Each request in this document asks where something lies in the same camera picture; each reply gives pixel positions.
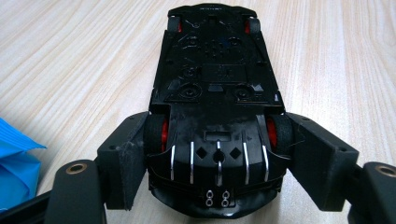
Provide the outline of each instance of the blue plastic bag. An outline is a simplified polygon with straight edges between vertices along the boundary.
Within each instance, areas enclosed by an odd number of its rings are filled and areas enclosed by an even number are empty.
[[[0,213],[35,197],[41,162],[27,154],[39,145],[0,119]]]

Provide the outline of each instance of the wheel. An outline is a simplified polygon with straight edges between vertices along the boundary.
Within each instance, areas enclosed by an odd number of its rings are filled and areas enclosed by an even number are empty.
[[[270,115],[266,122],[273,152],[277,155],[290,156],[293,144],[290,119],[284,115]]]
[[[260,21],[256,18],[247,18],[245,22],[245,33],[257,34],[261,30]]]
[[[165,115],[148,116],[143,132],[145,154],[158,154],[166,150],[168,121]]]
[[[181,32],[181,19],[180,17],[168,18],[168,32],[180,33]]]

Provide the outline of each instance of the metal grommet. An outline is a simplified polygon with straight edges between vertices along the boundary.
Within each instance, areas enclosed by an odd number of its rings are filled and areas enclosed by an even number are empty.
[[[375,169],[381,173],[381,175],[387,175],[390,177],[396,177],[396,169],[393,167],[385,166],[385,165],[377,165]]]
[[[208,190],[206,193],[206,198],[211,199],[213,198],[213,191],[212,190]]]
[[[206,206],[211,207],[213,205],[212,199],[206,199]]]
[[[222,207],[228,207],[229,204],[230,204],[230,202],[228,202],[227,199],[224,199],[224,200],[221,202],[221,206],[222,206]]]
[[[68,175],[76,175],[76,174],[79,174],[79,173],[85,171],[85,169],[87,169],[87,167],[88,167],[88,165],[85,163],[76,163],[76,164],[69,166],[66,169],[66,173]]]
[[[222,194],[223,199],[229,199],[230,198],[230,192],[228,190],[224,191]]]

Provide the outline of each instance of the black plastic bracket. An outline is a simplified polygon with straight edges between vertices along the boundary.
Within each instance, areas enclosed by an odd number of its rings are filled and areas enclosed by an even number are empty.
[[[396,167],[381,162],[357,166],[343,193],[352,204],[349,223],[396,223]]]
[[[50,191],[0,213],[0,223],[38,224],[44,222]]]
[[[294,132],[290,170],[317,207],[322,211],[341,211],[341,194],[352,175],[359,152],[306,117],[287,113]]]
[[[94,161],[72,161],[56,172],[44,223],[106,223]]]
[[[107,209],[130,210],[146,172],[143,127],[149,112],[126,118],[98,148],[96,163],[101,173]]]

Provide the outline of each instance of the tire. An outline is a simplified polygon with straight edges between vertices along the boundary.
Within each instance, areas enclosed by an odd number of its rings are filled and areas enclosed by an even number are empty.
[[[284,115],[270,115],[267,131],[273,152],[281,156],[291,156],[294,141],[290,119]]]
[[[246,32],[248,34],[258,34],[262,30],[260,21],[256,18],[247,18],[247,26]]]
[[[168,32],[171,32],[171,33],[180,33],[181,32],[180,17],[169,17],[167,30],[168,30]]]
[[[167,120],[165,115],[153,114],[148,116],[143,132],[143,149],[146,155],[158,154],[164,151],[166,147],[166,140],[163,141],[164,125],[166,127],[165,134],[167,135]]]

